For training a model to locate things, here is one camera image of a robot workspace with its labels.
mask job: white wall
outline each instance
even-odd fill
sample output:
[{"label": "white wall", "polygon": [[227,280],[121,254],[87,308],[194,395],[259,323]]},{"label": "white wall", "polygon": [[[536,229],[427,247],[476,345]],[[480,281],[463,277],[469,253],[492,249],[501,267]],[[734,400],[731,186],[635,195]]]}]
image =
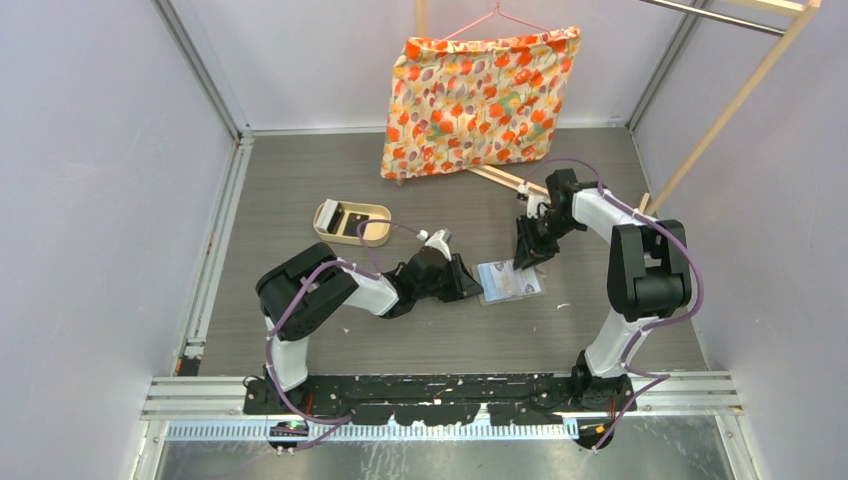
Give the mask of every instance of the white wall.
[{"label": "white wall", "polygon": [[[207,63],[221,71],[254,129],[385,126],[391,67],[415,35],[413,0],[181,0]],[[429,33],[447,36],[493,0],[430,0]],[[561,125],[629,120],[680,14],[636,0],[504,0],[548,28],[579,26],[581,51]],[[533,33],[502,18],[465,38]]]},{"label": "white wall", "polygon": [[[822,4],[661,209],[686,225],[710,363],[732,372],[775,479],[848,467],[848,4]],[[655,191],[771,42],[702,23],[638,131]]]},{"label": "white wall", "polygon": [[0,474],[127,478],[231,155],[148,0],[0,6]]}]

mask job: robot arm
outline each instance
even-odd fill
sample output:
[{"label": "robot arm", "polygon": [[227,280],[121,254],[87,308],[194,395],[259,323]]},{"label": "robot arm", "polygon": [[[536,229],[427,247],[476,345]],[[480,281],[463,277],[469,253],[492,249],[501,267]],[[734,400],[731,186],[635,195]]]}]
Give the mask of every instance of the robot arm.
[{"label": "robot arm", "polygon": [[[608,190],[601,194],[596,182],[579,183],[574,170],[565,169],[551,174],[546,184],[550,204],[531,195],[527,214],[516,221],[515,268],[550,260],[559,252],[557,240],[572,230],[591,229],[610,245],[607,296],[612,308],[598,337],[581,352],[572,370],[588,389],[593,379],[625,375],[621,356],[636,332],[689,302],[689,266],[668,239],[607,201],[604,197],[612,194]],[[685,244],[680,222],[659,223]],[[630,356],[645,338],[641,335]]]},{"label": "robot arm", "polygon": [[409,312],[415,302],[424,298],[453,302],[483,293],[483,287],[471,278],[460,255],[451,254],[450,239],[449,231],[439,230],[427,238],[408,263],[374,277],[346,266],[326,243],[316,243],[262,276],[256,293],[270,330],[313,272],[328,262],[340,263],[323,270],[307,287],[302,300],[271,339],[271,359],[283,390],[291,390],[306,380],[309,336],[342,305],[391,319]]}]

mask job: wooden frame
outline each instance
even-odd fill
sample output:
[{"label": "wooden frame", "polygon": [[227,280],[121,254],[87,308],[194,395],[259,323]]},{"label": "wooden frame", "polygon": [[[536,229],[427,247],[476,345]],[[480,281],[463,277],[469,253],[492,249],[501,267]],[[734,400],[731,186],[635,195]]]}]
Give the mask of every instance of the wooden frame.
[{"label": "wooden frame", "polygon": [[[788,0],[721,0],[725,3],[732,3],[735,5],[739,5],[745,8],[750,8],[753,10],[760,10],[763,12],[773,13],[777,15],[781,15],[783,17],[791,18],[792,22],[789,24],[789,27],[786,29],[786,33],[771,47],[771,49],[765,54],[765,56],[760,61],[760,64],[757,65],[757,68],[754,69],[754,72],[751,73],[751,76],[748,77],[748,80],[742,85],[742,88],[736,92],[733,99],[730,103],[725,107],[724,111],[718,116],[716,121],[712,124],[712,126],[707,130],[707,133],[704,134],[704,137],[698,142],[686,160],[680,165],[674,175],[671,177],[671,180],[666,183],[666,185],[662,188],[659,195],[656,196],[655,200],[650,203],[650,205],[645,206],[646,199],[643,197],[642,205],[640,210],[645,212],[647,215],[654,215],[657,209],[665,202],[671,192],[677,188],[677,185],[683,179],[684,176],[689,172],[689,170],[695,165],[704,152],[707,150],[707,147],[710,146],[713,140],[718,136],[719,133],[724,129],[725,125],[733,118],[733,115],[739,110],[739,107],[745,103],[745,100],[751,95],[751,92],[760,84],[760,82],[765,78],[766,74],[771,70],[771,68],[777,63],[783,53],[789,48],[789,45],[798,38],[801,31],[807,24],[812,20],[813,16],[818,12],[821,6],[821,0],[808,0],[806,4],[791,2]],[[415,19],[416,19],[416,34],[419,37],[427,36],[427,0],[415,0]],[[470,172],[476,173],[484,178],[488,178],[494,182],[500,183],[509,188],[517,188],[518,185],[523,181],[522,179],[510,175],[506,172],[503,172],[495,167],[486,165],[482,167],[471,167],[467,169]],[[403,179],[398,179],[397,184],[403,184]],[[530,190],[533,193],[539,193],[541,195],[547,195],[547,191],[540,187],[539,185],[530,184]]]},{"label": "wooden frame", "polygon": [[777,41],[775,44],[769,49],[769,51],[765,54],[763,59],[760,61],[760,64],[757,65],[757,68],[754,69],[754,72],[751,73],[751,76],[748,77],[748,80],[745,81],[745,84],[742,85],[742,88],[736,92],[736,95],[733,96],[733,99],[724,108],[724,111],[718,116],[716,121],[712,124],[707,133],[698,142],[686,160],[680,165],[674,175],[671,177],[671,180],[665,184],[665,186],[660,191],[659,195],[656,196],[654,201],[648,206],[645,211],[648,215],[654,215],[660,205],[665,202],[671,192],[677,188],[677,185],[683,179],[684,176],[689,172],[689,170],[695,165],[704,152],[707,150],[707,147],[710,146],[713,140],[718,136],[719,133],[724,129],[725,125],[733,118],[733,115],[739,110],[739,107],[745,103],[745,100],[751,95],[751,92],[757,88],[757,85],[765,78],[766,74],[771,70],[771,67],[777,63],[777,60],[783,55],[789,45],[798,38],[798,35],[804,30],[804,27],[812,20],[813,16],[816,14],[820,7],[821,0],[809,0],[805,5],[787,2],[783,0],[723,0],[728,3],[735,3],[738,5],[743,5],[750,8],[755,8],[758,10],[763,10],[771,13],[777,13],[780,15],[784,15],[790,18],[793,18],[792,23],[789,24],[789,27],[786,29],[786,33]]}]

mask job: wood-grain floor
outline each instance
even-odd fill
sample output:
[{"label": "wood-grain floor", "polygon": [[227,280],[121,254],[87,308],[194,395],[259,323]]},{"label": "wood-grain floor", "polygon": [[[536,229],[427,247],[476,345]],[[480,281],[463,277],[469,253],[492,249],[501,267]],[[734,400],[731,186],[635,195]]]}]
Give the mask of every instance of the wood-grain floor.
[{"label": "wood-grain floor", "polygon": [[[379,175],[383,134],[298,135],[256,140],[218,289],[203,375],[247,375],[261,370],[265,326],[254,293],[268,270],[318,241],[311,227],[326,198],[385,205],[400,222],[434,231],[448,228],[451,249],[469,269],[511,258],[515,193],[470,172],[416,178],[402,187]],[[624,129],[560,130],[549,158],[595,164],[622,200],[636,205],[645,180]],[[506,167],[522,176],[532,165]],[[590,173],[575,167],[578,177]],[[534,181],[554,169],[545,168]],[[573,232],[545,263],[547,293],[481,306],[477,299],[419,302],[395,320],[342,307],[310,339],[312,373],[460,373],[569,371],[597,335],[606,298],[607,246],[597,235]],[[376,249],[384,270],[407,261],[420,242],[394,230]],[[360,247],[332,244],[348,261],[370,267]],[[704,368],[689,324],[651,334],[635,365],[649,369]]]}]

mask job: orange floral cloth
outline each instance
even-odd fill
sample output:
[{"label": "orange floral cloth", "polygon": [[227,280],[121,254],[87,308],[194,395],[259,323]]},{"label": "orange floral cloth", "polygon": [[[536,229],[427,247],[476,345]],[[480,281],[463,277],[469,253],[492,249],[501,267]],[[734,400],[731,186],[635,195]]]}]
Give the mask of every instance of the orange floral cloth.
[{"label": "orange floral cloth", "polygon": [[394,67],[381,175],[409,178],[548,153],[580,30],[410,38]]}]

